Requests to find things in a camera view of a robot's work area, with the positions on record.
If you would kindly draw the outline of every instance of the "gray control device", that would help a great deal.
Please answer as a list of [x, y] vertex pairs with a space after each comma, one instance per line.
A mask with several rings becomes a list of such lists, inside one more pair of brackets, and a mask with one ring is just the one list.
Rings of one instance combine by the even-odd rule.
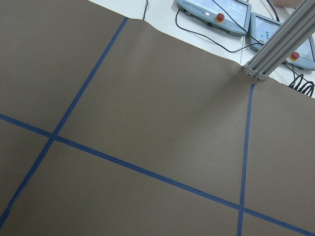
[[[251, 25], [250, 25], [250, 34], [252, 37], [257, 39], [262, 44], [266, 43], [269, 38], [276, 32], [276, 30], [281, 25], [281, 22], [275, 21], [273, 19], [267, 18], [265, 16], [259, 15], [257, 13], [251, 14]], [[260, 50], [262, 45], [254, 44], [251, 45], [251, 49], [255, 52]], [[295, 50], [300, 57], [293, 61], [291, 59], [287, 60], [289, 63], [297, 66], [301, 70], [315, 70], [315, 56], [314, 56], [314, 41], [310, 37], [306, 40], [297, 50]]]
[[[240, 26], [248, 31], [252, 6], [243, 0], [215, 0]], [[209, 26], [223, 29], [234, 36], [245, 32], [212, 0], [177, 0], [177, 6], [187, 15], [193, 15]]]

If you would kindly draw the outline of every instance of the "red button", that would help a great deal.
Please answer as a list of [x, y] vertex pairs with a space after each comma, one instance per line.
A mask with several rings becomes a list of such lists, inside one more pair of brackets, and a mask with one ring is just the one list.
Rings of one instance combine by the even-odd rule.
[[218, 20], [218, 21], [223, 21], [223, 20], [224, 20], [224, 15], [223, 15], [222, 13], [219, 13], [219, 14], [217, 15], [217, 20]]
[[297, 52], [294, 52], [294, 53], [291, 54], [291, 58], [293, 60], [297, 60], [299, 57], [300, 57], [300, 54], [298, 54]]

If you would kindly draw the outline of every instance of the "blue line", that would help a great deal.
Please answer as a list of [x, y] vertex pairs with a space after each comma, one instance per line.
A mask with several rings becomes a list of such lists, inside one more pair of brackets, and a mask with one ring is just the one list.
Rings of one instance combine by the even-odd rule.
[[100, 158], [103, 158], [103, 159], [108, 160], [108, 161], [110, 161], [110, 162], [116, 163], [116, 164], [118, 164], [118, 165], [124, 166], [124, 167], [126, 167], [126, 168], [128, 168], [128, 169], [137, 171], [137, 172], [142, 173], [142, 174], [144, 174], [144, 175], [150, 176], [150, 177], [152, 177], [152, 178], [161, 180], [161, 181], [163, 181], [163, 182], [165, 182], [165, 183], [168, 183], [168, 184], [171, 184], [171, 185], [176, 186], [176, 187], [178, 187], [178, 188], [184, 189], [184, 190], [186, 190], [186, 191], [189, 191], [189, 192], [194, 193], [194, 194], [196, 194], [196, 195], [199, 195], [199, 196], [201, 196], [201, 197], [207, 198], [207, 199], [212, 200], [212, 201], [214, 201], [214, 202], [223, 204], [223, 205], [225, 205], [225, 206], [227, 206], [227, 207], [231, 207], [231, 208], [233, 208], [233, 209], [238, 209], [238, 208], [239, 208], [238, 205], [235, 204], [235, 203], [229, 202], [229, 201], [227, 201], [227, 200], [224, 200], [224, 199], [222, 199], [222, 198], [216, 197], [216, 196], [211, 195], [211, 194], [209, 194], [209, 193], [205, 193], [205, 192], [199, 191], [199, 190], [197, 190], [197, 189], [195, 189], [195, 188], [193, 188], [193, 187], [190, 187], [190, 186], [188, 186], [188, 185], [186, 185], [186, 184], [183, 184], [183, 183], [180, 183], [180, 182], [175, 181], [175, 180], [173, 180], [173, 179], [170, 179], [170, 178], [168, 178], [168, 177], [159, 175], [159, 174], [157, 174], [157, 173], [155, 173], [155, 172], [146, 170], [146, 169], [144, 169], [144, 168], [142, 168], [142, 167], [133, 165], [133, 164], [131, 164], [131, 163], [129, 163], [129, 162], [120, 160], [120, 159], [118, 159], [118, 158], [116, 158], [116, 157], [113, 157], [113, 156], [110, 156], [110, 155], [105, 154], [105, 153], [103, 153], [103, 152], [100, 152], [100, 151], [94, 150], [94, 149], [92, 149], [92, 148], [86, 147], [86, 146], [84, 146], [84, 145], [81, 145], [81, 144], [79, 144], [79, 143], [73, 142], [73, 141], [71, 141], [71, 140], [68, 140], [68, 139], [62, 138], [62, 137], [60, 137], [60, 136], [57, 136], [57, 137], [56, 137], [56, 141], [58, 141], [58, 142], [60, 142], [60, 143], [63, 143], [63, 144], [66, 144], [66, 145], [69, 145], [69, 146], [71, 146], [71, 147], [74, 147], [74, 148], [76, 148], [76, 149], [82, 150], [82, 151], [84, 151], [84, 152], [90, 153], [90, 154], [92, 154], [92, 155], [94, 155], [94, 156], [98, 156], [98, 157], [100, 157]]
[[35, 133], [37, 133], [37, 134], [43, 135], [43, 136], [45, 136], [45, 137], [47, 137], [47, 138], [50, 138], [51, 135], [52, 135], [50, 132], [47, 132], [47, 131], [45, 131], [45, 130], [36, 128], [36, 127], [34, 127], [34, 126], [32, 126], [32, 125], [26, 124], [26, 123], [24, 123], [24, 122], [21, 122], [21, 121], [19, 121], [19, 120], [17, 120], [17, 119], [8, 117], [8, 116], [3, 115], [3, 114], [1, 114], [1, 113], [0, 113], [0, 119], [5, 120], [5, 121], [7, 121], [7, 122], [9, 122], [9, 123], [11, 123], [11, 124], [14, 124], [14, 125], [16, 125], [16, 126], [19, 126], [19, 127], [21, 127], [21, 128], [27, 129], [27, 130], [29, 130], [29, 131], [35, 132]]
[[277, 219], [274, 219], [272, 217], [269, 217], [269, 216], [266, 216], [266, 215], [263, 215], [261, 213], [258, 213], [256, 211], [253, 211], [253, 210], [250, 210], [250, 209], [247, 209], [247, 208], [243, 208], [243, 211], [244, 213], [248, 214], [248, 215], [252, 215], [252, 216], [255, 216], [257, 218], [260, 218], [262, 220], [265, 220], [265, 221], [268, 221], [270, 223], [273, 223], [275, 225], [279, 225], [279, 226], [282, 226], [284, 228], [287, 228], [289, 230], [292, 230], [292, 231], [295, 231], [297, 233], [300, 233], [300, 234], [303, 234], [303, 235], [306, 235], [306, 236], [315, 236], [314, 233], [311, 233], [309, 231], [306, 231], [306, 230], [303, 230], [301, 228], [298, 228], [298, 227], [295, 227], [293, 225], [290, 225], [286, 222], [283, 222], [283, 221], [280, 221], [280, 220], [277, 220]]
[[[64, 116], [62, 117], [62, 119], [60, 120], [60, 122], [58, 123], [56, 129], [54, 130], [53, 134], [50, 135], [49, 134], [49, 139], [47, 141], [47, 143], [45, 144], [45, 146], [43, 147], [43, 149], [41, 150], [40, 154], [38, 155], [38, 157], [36, 158], [35, 162], [33, 163], [32, 167], [30, 168], [30, 170], [28, 171], [28, 173], [26, 174], [26, 176], [24, 177], [22, 183], [20, 184], [20, 186], [18, 187], [18, 189], [16, 190], [16, 192], [14, 193], [12, 199], [10, 200], [9, 204], [6, 206], [4, 212], [2, 213], [1, 217], [0, 217], [0, 230], [4, 224], [4, 222], [6, 221], [6, 219], [8, 218], [11, 209], [14, 205], [14, 203], [16, 202], [16, 200], [18, 199], [18, 197], [20, 196], [20, 194], [22, 193], [23, 189], [26, 187], [26, 185], [28, 184], [29, 180], [31, 179], [31, 177], [34, 175], [35, 171], [37, 170], [38, 166], [40, 165], [40, 163], [42, 162], [42, 160], [44, 159], [46, 153], [48, 152], [49, 148], [51, 147], [51, 145], [53, 144], [54, 140], [56, 139], [57, 135], [59, 134], [60, 130], [62, 129], [62, 127], [64, 126], [65, 122], [67, 121], [67, 119], [69, 118], [69, 116], [71, 115], [74, 107], [77, 105], [78, 101], [80, 100], [81, 96], [83, 95], [84, 91], [86, 90], [86, 88], [88, 87], [89, 83], [91, 82], [93, 76], [95, 75], [95, 73], [97, 72], [97, 70], [99, 69], [100, 65], [102, 64], [102, 62], [104, 61], [105, 57], [107, 56], [109, 50], [112, 48], [112, 46], [114, 45], [119, 33], [122, 31], [124, 25], [126, 24], [128, 18], [125, 17], [122, 21], [122, 23], [120, 24], [120, 26], [118, 27], [116, 33], [114, 34], [113, 38], [111, 39], [111, 41], [109, 42], [109, 44], [107, 45], [106, 49], [104, 50], [104, 52], [102, 53], [102, 55], [100, 56], [100, 58], [98, 59], [96, 65], [94, 66], [94, 68], [92, 69], [92, 71], [90, 72], [89, 76], [87, 77], [87, 79], [85, 80], [85, 82], [83, 83], [83, 85], [81, 86], [80, 90], [78, 91], [77, 95], [75, 96], [75, 98], [73, 99], [73, 101], [71, 102], [70, 106], [68, 107], [67, 111], [65, 112]], [[18, 120], [12, 119], [10, 117], [7, 117], [5, 115], [2, 115], [0, 117], [1, 119], [8, 121], [10, 123], [13, 123], [17, 126], [26, 128], [28, 130], [31, 130], [33, 132], [39, 132], [40, 134], [44, 135], [44, 134], [48, 134], [45, 131], [41, 131], [40, 129], [37, 129], [35, 127], [32, 127], [30, 125], [26, 125], [22, 122], [19, 122]]]
[[247, 105], [247, 119], [245, 129], [245, 141], [244, 141], [244, 156], [243, 156], [243, 169], [242, 169], [242, 182], [241, 182], [241, 196], [240, 196], [240, 208], [238, 212], [237, 223], [237, 236], [242, 235], [243, 228], [243, 208], [245, 204], [245, 187], [246, 187], [246, 168], [247, 168], [247, 156], [248, 156], [248, 143], [250, 139], [250, 127], [251, 127], [251, 113], [252, 113], [252, 98], [254, 94], [255, 84], [251, 86], [250, 95]]

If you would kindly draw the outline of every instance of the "screen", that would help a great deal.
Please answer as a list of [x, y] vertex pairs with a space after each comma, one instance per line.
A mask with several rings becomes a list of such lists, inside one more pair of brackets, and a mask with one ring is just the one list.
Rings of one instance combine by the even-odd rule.
[[[256, 39], [265, 43], [280, 25], [256, 16]], [[297, 50], [301, 57], [314, 61], [310, 40], [306, 40]]]
[[[212, 0], [189, 0], [189, 2], [214, 14], [222, 13], [226, 19], [232, 21], [232, 19]], [[216, 0], [216, 3], [219, 4], [239, 25], [245, 25], [247, 5], [235, 0]]]

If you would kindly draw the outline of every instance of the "white surface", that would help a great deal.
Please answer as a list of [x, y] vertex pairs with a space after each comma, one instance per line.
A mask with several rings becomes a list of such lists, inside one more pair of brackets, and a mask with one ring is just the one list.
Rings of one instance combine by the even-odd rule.
[[[146, 4], [146, 0], [90, 1], [134, 19], [142, 19], [144, 7]], [[252, 5], [252, 12], [256, 12], [266, 17], [275, 19], [272, 9], [265, 0], [249, 0], [249, 3]], [[275, 7], [275, 9], [281, 22], [287, 19], [294, 10], [291, 8], [280, 7]], [[179, 29], [175, 25], [175, 15], [177, 11], [178, 8], [176, 6], [176, 0], [149, 0], [145, 21], [161, 32], [164, 32], [179, 40], [185, 41], [212, 54], [233, 60], [240, 65], [244, 65], [255, 55], [255, 52], [253, 52], [250, 48], [245, 48], [236, 53], [229, 53], [202, 36], [198, 36]], [[189, 17], [182, 12], [179, 13], [178, 24], [183, 28], [204, 34], [212, 38], [231, 51], [237, 50], [249, 44], [247, 37], [240, 38], [231, 36], [222, 30], [211, 28], [200, 22], [198, 19]], [[315, 72], [312, 73], [303, 71], [303, 73], [305, 74], [305, 78], [307, 80], [315, 82]], [[270, 77], [285, 85], [289, 85], [293, 81], [292, 72], [283, 65], [277, 68], [270, 75]]]

